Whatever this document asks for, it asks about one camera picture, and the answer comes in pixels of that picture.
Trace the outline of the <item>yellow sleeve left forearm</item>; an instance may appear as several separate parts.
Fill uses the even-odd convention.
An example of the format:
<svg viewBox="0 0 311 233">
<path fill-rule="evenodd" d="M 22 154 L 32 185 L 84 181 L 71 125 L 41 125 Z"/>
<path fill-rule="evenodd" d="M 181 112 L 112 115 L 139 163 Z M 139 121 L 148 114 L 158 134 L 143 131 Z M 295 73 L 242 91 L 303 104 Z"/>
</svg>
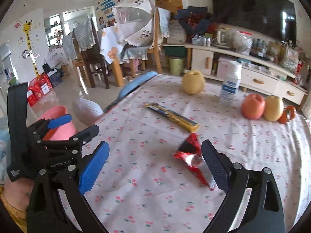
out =
<svg viewBox="0 0 311 233">
<path fill-rule="evenodd" d="M 10 205 L 4 198 L 4 185 L 1 184 L 1 202 L 6 208 L 7 212 L 10 214 L 11 218 L 14 220 L 15 224 L 21 229 L 22 232 L 27 233 L 27 212 L 20 211 Z"/>
</svg>

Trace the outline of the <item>person's left hand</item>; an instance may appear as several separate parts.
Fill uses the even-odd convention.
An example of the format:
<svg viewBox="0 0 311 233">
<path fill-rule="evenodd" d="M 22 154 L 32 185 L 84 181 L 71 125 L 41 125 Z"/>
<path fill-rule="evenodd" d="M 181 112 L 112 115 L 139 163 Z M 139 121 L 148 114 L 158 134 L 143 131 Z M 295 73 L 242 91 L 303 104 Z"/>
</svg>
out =
<svg viewBox="0 0 311 233">
<path fill-rule="evenodd" d="M 15 209 L 26 211 L 30 203 L 34 181 L 27 178 L 19 178 L 12 182 L 9 178 L 4 181 L 4 199 Z"/>
</svg>

